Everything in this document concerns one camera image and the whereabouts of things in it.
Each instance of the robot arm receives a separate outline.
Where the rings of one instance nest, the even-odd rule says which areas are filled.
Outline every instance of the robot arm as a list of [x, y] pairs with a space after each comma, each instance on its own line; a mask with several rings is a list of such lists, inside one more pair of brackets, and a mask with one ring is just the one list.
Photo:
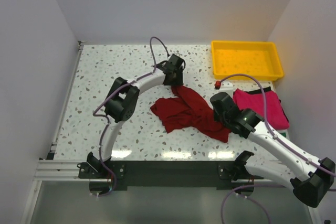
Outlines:
[[[225, 127], [231, 129], [233, 133], [262, 146], [282, 162], [262, 161], [254, 156], [254, 153], [245, 151], [235, 160], [234, 167], [236, 171], [233, 171], [233, 173], [238, 171], [246, 172], [271, 179], [292, 189], [295, 196], [306, 205], [310, 207], [318, 206], [333, 184], [334, 177], [312, 166], [310, 162], [320, 164], [321, 167], [334, 173], [335, 163], [332, 160], [328, 158], [319, 160], [270, 127], [281, 141], [308, 158], [309, 162], [304, 162], [273, 137], [266, 127], [262, 116], [251, 109], [241, 111], [225, 92], [214, 95], [210, 101], [214, 107], [215, 120], [220, 121]], [[280, 172], [283, 170], [281, 169], [283, 165], [286, 165], [290, 170], [286, 174]]]
[[[175, 54], [172, 54], [167, 61], [162, 61], [156, 65], [157, 70], [141, 80], [136, 81], [133, 85], [129, 85], [121, 89], [113, 98], [105, 104], [106, 115], [114, 118], [107, 128], [107, 133], [103, 136], [101, 143], [102, 161], [108, 162], [111, 158], [113, 145], [118, 133], [134, 113], [139, 95], [158, 85], [178, 86], [183, 84], [183, 70], [185, 61]], [[128, 83], [127, 80], [117, 78], [107, 97], [109, 97], [116, 89]], [[99, 165], [99, 146], [92, 155], [88, 157], [87, 163], [97, 172]]]

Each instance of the white wall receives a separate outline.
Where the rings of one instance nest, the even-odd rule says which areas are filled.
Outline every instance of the white wall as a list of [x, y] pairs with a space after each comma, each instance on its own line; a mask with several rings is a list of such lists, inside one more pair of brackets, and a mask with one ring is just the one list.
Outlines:
[[0, 0], [0, 223], [20, 221], [77, 51], [56, 0]]
[[[269, 40], [277, 44], [285, 71], [277, 91], [291, 139], [336, 161], [336, 0], [291, 0]], [[329, 193], [319, 207], [332, 223], [335, 204], [336, 193]]]
[[80, 40], [96, 44], [262, 40], [289, 0], [57, 0]]

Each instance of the red cloth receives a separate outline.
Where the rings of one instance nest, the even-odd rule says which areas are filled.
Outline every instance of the red cloth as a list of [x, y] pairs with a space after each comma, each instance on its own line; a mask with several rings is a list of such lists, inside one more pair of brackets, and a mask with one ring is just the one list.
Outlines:
[[[273, 91], [265, 93], [267, 103], [267, 120], [276, 130], [285, 130], [289, 128], [289, 123], [283, 114], [278, 95]], [[240, 89], [233, 95], [234, 102], [239, 109], [250, 108], [258, 114], [264, 116], [264, 100], [262, 94], [248, 94]]]
[[227, 143], [230, 130], [214, 121], [214, 111], [197, 92], [185, 86], [172, 86], [172, 91], [177, 98], [159, 98], [151, 106], [167, 133], [193, 126], [205, 135]]

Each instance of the pink cloth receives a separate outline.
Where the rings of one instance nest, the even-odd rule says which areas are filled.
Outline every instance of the pink cloth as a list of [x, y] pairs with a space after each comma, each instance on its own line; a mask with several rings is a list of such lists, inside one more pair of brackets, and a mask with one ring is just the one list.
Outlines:
[[[278, 95], [273, 91], [265, 93], [267, 102], [267, 120], [276, 130], [285, 130], [289, 128], [289, 123], [283, 114]], [[262, 94], [248, 94], [240, 89], [233, 95], [234, 102], [239, 109], [252, 109], [258, 114], [264, 116], [264, 102]]]

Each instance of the black bracket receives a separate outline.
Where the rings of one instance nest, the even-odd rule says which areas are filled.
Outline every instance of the black bracket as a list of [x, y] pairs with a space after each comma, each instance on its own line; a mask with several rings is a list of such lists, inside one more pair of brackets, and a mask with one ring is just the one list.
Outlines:
[[166, 77], [163, 85], [165, 86], [181, 86], [183, 85], [183, 70], [185, 68], [184, 59], [172, 54], [168, 60], [162, 61], [156, 65]]
[[[127, 81], [125, 79], [122, 79], [121, 77], [116, 78], [107, 97], [126, 83]], [[110, 115], [116, 123], [120, 121], [127, 121], [134, 113], [139, 92], [140, 90], [132, 85], [121, 89], [105, 104], [106, 115]]]
[[232, 175], [232, 180], [236, 181], [239, 177], [242, 176], [251, 177], [251, 174], [248, 173], [248, 171], [245, 168], [245, 165], [247, 163], [247, 160], [253, 155], [254, 153], [249, 151], [243, 151], [242, 153], [240, 153], [240, 155], [233, 162], [233, 167], [232, 170], [230, 171]]
[[[81, 179], [110, 179], [110, 174], [100, 162], [88, 155], [86, 162], [78, 164]], [[117, 177], [116, 190], [127, 190], [128, 186], [156, 187], [215, 187], [218, 190], [232, 189], [233, 161], [105, 161]], [[250, 175], [237, 174], [238, 179], [249, 179]], [[107, 182], [90, 182], [91, 192], [109, 190]]]
[[214, 107], [214, 119], [221, 122], [224, 127], [233, 133], [247, 138], [254, 127], [264, 118], [251, 109], [240, 110], [233, 99], [226, 93], [221, 92], [210, 98]]
[[[335, 173], [335, 163], [331, 159], [326, 157], [319, 162], [321, 167]], [[293, 193], [299, 200], [307, 206], [317, 207], [332, 186], [334, 177], [320, 169], [309, 173], [309, 176], [310, 178], [305, 181], [292, 178], [290, 182], [294, 187]]]

